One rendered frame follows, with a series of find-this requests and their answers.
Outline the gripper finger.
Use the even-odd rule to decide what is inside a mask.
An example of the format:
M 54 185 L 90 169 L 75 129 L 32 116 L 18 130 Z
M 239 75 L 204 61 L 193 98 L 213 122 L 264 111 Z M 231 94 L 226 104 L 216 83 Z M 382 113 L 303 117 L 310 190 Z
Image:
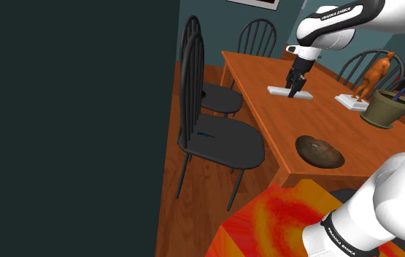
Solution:
M 293 98 L 296 93 L 298 93 L 304 86 L 306 79 L 303 76 L 300 76 L 298 80 L 290 88 L 290 93 L 288 94 L 289 98 Z
M 286 77 L 286 88 L 291 88 L 292 85 L 298 80 L 298 71 L 295 69 L 290 69 Z

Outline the white slab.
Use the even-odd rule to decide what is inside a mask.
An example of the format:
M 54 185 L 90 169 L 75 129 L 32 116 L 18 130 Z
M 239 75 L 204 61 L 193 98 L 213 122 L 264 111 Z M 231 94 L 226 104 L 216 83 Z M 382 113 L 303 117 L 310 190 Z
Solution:
M 286 97 L 290 98 L 290 93 L 291 93 L 290 88 L 275 87 L 275 86 L 269 85 L 267 87 L 267 90 L 271 95 L 286 96 Z M 308 91 L 297 91 L 293 95 L 293 98 L 311 100 L 311 99 L 313 99 L 313 95 Z

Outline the brown wooden dining table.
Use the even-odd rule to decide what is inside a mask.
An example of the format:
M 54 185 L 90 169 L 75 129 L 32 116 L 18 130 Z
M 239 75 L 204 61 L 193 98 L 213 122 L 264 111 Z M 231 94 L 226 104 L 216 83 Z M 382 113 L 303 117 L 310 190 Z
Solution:
M 313 69 L 307 73 L 304 90 L 312 99 L 275 96 L 268 87 L 283 86 L 291 61 L 224 51 L 221 84 L 236 81 L 279 169 L 272 182 L 293 188 L 302 179 L 312 179 L 327 191 L 359 188 L 390 156 L 405 152 L 405 124 L 396 121 L 390 129 L 367 124 L 335 98 L 349 88 Z M 301 135 L 321 139 L 345 159 L 337 169 L 320 169 L 301 159 L 295 141 Z

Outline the dark brown bowl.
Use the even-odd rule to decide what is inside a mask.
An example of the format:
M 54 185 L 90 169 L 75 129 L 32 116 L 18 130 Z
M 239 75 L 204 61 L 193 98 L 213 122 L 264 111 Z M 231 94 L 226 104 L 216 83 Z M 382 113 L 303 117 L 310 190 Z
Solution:
M 326 141 L 308 135 L 295 141 L 296 151 L 308 164 L 321 169 L 335 169 L 344 165 L 344 156 Z

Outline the orange human figure white base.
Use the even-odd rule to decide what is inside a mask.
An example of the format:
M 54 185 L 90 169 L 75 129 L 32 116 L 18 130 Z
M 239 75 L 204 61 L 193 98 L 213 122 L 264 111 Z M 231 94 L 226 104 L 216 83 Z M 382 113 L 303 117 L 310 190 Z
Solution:
M 389 52 L 384 58 L 377 60 L 364 74 L 360 85 L 352 95 L 340 94 L 335 100 L 348 110 L 365 111 L 369 105 L 366 101 L 369 91 L 387 74 L 394 55 L 394 52 Z

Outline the olive green plant pot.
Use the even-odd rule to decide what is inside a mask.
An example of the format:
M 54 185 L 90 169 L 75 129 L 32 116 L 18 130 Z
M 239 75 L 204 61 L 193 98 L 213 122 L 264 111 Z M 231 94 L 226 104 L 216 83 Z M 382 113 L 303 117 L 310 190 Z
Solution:
M 405 115 L 405 97 L 386 90 L 377 90 L 360 117 L 368 124 L 380 129 L 391 129 L 393 123 Z

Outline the red and yellow robot stand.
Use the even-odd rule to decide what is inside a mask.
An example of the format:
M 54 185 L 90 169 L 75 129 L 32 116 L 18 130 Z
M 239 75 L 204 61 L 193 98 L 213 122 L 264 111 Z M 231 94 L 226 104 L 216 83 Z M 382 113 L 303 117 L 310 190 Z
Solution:
M 345 203 L 354 189 L 327 192 L 313 180 L 269 186 L 220 225 L 205 257 L 308 257 L 306 226 Z

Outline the framed wall picture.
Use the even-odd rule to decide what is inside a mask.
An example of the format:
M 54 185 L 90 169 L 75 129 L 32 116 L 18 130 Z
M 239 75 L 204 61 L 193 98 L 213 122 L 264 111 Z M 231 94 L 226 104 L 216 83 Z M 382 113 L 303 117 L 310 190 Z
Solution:
M 275 11 L 279 5 L 280 0 L 226 0 L 226 1 Z

